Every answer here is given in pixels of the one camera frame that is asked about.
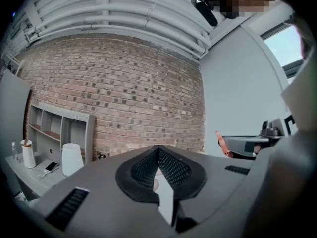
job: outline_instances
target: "white desk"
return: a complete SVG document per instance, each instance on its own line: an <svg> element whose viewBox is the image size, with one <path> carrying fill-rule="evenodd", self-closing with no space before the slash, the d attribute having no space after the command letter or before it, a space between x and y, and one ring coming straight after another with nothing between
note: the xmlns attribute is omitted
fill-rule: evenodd
<svg viewBox="0 0 317 238"><path fill-rule="evenodd" d="M38 179L37 176L44 174L44 168L51 163L51 160L35 153L37 165L34 168L29 169L24 166L22 153L18 154L18 156L19 163L15 163L12 156L6 157L6 161L17 177L19 177L19 179L38 197L43 196L49 189L67 177L63 174L61 165L59 165L57 170L46 175L43 179Z"/></svg>

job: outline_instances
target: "window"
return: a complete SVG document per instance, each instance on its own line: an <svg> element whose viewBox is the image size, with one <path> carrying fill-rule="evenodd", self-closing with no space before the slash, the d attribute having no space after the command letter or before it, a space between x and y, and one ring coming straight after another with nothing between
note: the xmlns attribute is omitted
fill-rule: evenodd
<svg viewBox="0 0 317 238"><path fill-rule="evenodd" d="M283 67L289 79L288 82L291 83L304 62L301 52L301 37L296 27L283 23L264 33L261 37Z"/></svg>

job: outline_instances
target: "white lampshade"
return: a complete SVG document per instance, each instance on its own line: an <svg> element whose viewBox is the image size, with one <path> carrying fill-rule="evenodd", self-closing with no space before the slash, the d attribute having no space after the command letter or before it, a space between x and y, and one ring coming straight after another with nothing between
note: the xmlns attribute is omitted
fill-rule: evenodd
<svg viewBox="0 0 317 238"><path fill-rule="evenodd" d="M70 176L84 166L79 145L64 144L62 153L62 170L65 175Z"/></svg>

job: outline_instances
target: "smartphone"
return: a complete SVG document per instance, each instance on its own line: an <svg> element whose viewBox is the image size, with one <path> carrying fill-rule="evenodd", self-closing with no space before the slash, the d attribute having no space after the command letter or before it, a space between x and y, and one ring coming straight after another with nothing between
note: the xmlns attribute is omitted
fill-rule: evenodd
<svg viewBox="0 0 317 238"><path fill-rule="evenodd" d="M57 165L58 165L57 162L52 161L52 162L45 168L45 170L51 172Z"/></svg>

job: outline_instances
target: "white vase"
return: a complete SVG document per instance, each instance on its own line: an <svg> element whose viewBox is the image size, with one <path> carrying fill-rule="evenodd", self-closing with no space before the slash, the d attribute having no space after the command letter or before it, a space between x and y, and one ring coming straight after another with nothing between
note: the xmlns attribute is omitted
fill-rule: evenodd
<svg viewBox="0 0 317 238"><path fill-rule="evenodd" d="M22 140L22 155L23 155L23 162L24 165L31 169L36 166L36 162L34 159L33 149L32 149L32 141L31 140Z"/></svg>
<svg viewBox="0 0 317 238"><path fill-rule="evenodd" d="M62 152L62 170L67 176L72 175L84 166L81 157L80 146L76 144L64 144Z"/></svg>

